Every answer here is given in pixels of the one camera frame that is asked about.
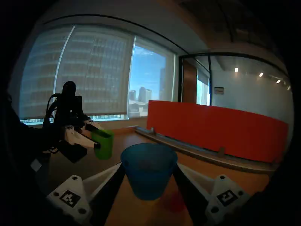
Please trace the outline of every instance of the sky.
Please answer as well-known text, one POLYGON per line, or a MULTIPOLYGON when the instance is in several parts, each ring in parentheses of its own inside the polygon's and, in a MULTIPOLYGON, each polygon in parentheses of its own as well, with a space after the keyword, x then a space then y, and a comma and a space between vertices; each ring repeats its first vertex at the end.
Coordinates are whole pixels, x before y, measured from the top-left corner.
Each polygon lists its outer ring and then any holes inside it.
POLYGON ((166 58, 155 52, 135 46, 132 59, 129 90, 136 91, 143 86, 152 91, 152 100, 159 99, 160 71, 165 68, 166 58))

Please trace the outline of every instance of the green cup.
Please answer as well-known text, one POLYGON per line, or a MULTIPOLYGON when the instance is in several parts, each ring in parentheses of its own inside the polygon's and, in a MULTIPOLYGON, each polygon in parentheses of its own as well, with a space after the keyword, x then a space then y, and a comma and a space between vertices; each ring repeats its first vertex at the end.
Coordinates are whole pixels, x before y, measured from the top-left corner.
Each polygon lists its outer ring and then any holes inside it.
POLYGON ((100 148, 95 148, 94 152, 98 159, 107 160, 112 157, 114 133, 109 130, 94 130, 91 132, 93 141, 100 143, 100 148))

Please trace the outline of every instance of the window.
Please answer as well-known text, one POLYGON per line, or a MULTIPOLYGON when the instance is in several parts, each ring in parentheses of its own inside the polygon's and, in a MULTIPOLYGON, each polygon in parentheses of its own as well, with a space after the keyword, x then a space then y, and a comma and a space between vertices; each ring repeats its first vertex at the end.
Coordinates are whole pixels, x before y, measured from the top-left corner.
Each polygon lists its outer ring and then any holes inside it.
POLYGON ((149 100, 172 100, 174 68, 172 52, 125 32, 88 25, 52 29, 39 35, 28 56, 19 116, 41 124, 49 97, 67 81, 75 82, 84 113, 96 121, 147 116, 149 100))
POLYGON ((28 56, 20 90, 21 119, 44 118, 53 94, 56 68, 72 27, 50 30, 39 35, 28 56))
POLYGON ((97 26, 41 34, 25 66, 20 118, 44 118, 49 97, 70 80, 83 96, 85 114, 126 115, 133 42, 130 34, 97 26))
POLYGON ((129 82, 129 118, 147 116, 149 100, 172 100, 174 66, 173 53, 136 38, 129 82))
POLYGON ((197 69, 197 83, 196 83, 196 103, 202 105, 210 104, 210 94, 209 94, 209 78, 202 72, 202 70, 197 69))

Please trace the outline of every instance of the cloud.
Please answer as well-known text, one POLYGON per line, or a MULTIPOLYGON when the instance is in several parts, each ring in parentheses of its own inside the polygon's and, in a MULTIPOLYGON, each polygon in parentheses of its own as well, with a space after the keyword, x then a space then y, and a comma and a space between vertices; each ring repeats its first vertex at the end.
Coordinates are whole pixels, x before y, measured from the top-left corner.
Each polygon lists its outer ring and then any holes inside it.
POLYGON ((144 48, 141 48, 141 47, 138 47, 138 46, 135 46, 135 52, 134 52, 135 55, 154 55, 155 53, 152 52, 152 51, 149 51, 147 49, 144 49, 144 48))

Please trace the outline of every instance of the plastic cup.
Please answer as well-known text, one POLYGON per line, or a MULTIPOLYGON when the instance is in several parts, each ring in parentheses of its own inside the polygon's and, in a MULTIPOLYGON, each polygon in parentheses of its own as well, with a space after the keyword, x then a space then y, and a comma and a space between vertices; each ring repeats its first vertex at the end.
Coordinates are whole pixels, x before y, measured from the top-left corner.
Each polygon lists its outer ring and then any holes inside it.
POLYGON ((112 157, 114 133, 109 130, 94 130, 91 132, 92 140, 100 143, 100 148, 94 149, 98 159, 108 160, 112 157))
POLYGON ((162 144, 136 144, 121 154, 133 192, 142 200, 155 200, 163 194, 177 160, 176 152, 162 144))

